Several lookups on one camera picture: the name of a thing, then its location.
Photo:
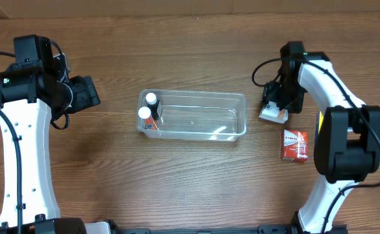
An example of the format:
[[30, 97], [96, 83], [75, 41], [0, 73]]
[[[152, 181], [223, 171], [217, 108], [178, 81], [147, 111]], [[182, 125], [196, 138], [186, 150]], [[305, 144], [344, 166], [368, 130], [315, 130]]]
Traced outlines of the white Hansaplast plaster box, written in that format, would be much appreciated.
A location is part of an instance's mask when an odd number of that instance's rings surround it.
[[259, 118], [278, 124], [284, 124], [288, 120], [288, 111], [286, 109], [279, 110], [277, 104], [270, 101], [263, 106]]

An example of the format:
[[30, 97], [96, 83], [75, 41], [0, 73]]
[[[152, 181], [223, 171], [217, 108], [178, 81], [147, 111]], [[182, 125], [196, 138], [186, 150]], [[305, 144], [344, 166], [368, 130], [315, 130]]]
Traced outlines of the blue VapoDrops lozenge box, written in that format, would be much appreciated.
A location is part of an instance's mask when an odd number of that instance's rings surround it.
[[317, 133], [320, 132], [320, 129], [322, 127], [323, 123], [323, 113], [320, 111], [319, 114], [317, 115]]

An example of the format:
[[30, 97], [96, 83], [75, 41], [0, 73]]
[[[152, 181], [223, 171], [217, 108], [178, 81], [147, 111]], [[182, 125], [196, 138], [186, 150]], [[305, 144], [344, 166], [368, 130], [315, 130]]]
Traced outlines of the red medicine box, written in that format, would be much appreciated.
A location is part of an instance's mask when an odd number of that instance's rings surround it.
[[305, 162], [308, 154], [308, 132], [285, 129], [281, 134], [281, 159]]

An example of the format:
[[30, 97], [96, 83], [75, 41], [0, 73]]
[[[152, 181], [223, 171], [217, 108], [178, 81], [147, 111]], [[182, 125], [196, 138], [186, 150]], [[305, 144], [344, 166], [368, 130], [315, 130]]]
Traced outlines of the dark bottle white cap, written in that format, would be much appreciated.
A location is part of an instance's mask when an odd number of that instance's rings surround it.
[[151, 110], [151, 115], [154, 120], [158, 120], [162, 116], [162, 104], [158, 97], [150, 92], [145, 97], [147, 107]]

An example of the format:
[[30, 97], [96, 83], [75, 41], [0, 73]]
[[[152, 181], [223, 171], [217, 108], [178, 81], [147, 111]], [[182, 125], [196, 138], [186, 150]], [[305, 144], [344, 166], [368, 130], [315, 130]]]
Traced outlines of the orange tube white cap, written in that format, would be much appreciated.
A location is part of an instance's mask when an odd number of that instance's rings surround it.
[[145, 123], [145, 127], [150, 130], [158, 130], [154, 118], [151, 114], [151, 109], [149, 107], [140, 107], [138, 109], [138, 116]]

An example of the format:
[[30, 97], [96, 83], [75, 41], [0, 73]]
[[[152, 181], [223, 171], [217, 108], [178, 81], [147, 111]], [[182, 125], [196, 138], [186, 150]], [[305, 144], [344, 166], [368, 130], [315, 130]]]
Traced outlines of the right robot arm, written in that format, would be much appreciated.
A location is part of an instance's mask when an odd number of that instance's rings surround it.
[[259, 233], [347, 233], [333, 220], [348, 194], [380, 164], [380, 106], [365, 104], [336, 75], [323, 52], [305, 51], [303, 42], [280, 50], [281, 67], [264, 84], [260, 118], [283, 124], [302, 110], [305, 93], [320, 108], [314, 145], [319, 173], [306, 203], [291, 224], [260, 225]]

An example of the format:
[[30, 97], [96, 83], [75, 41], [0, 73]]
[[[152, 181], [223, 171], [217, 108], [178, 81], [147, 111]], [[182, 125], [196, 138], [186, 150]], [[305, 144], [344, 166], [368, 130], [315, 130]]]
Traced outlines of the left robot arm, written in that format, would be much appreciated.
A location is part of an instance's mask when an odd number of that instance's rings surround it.
[[35, 34], [14, 39], [14, 58], [0, 72], [0, 128], [5, 192], [0, 233], [114, 233], [108, 221], [60, 214], [51, 176], [49, 131], [59, 118], [99, 104], [91, 77], [70, 77], [56, 42]]

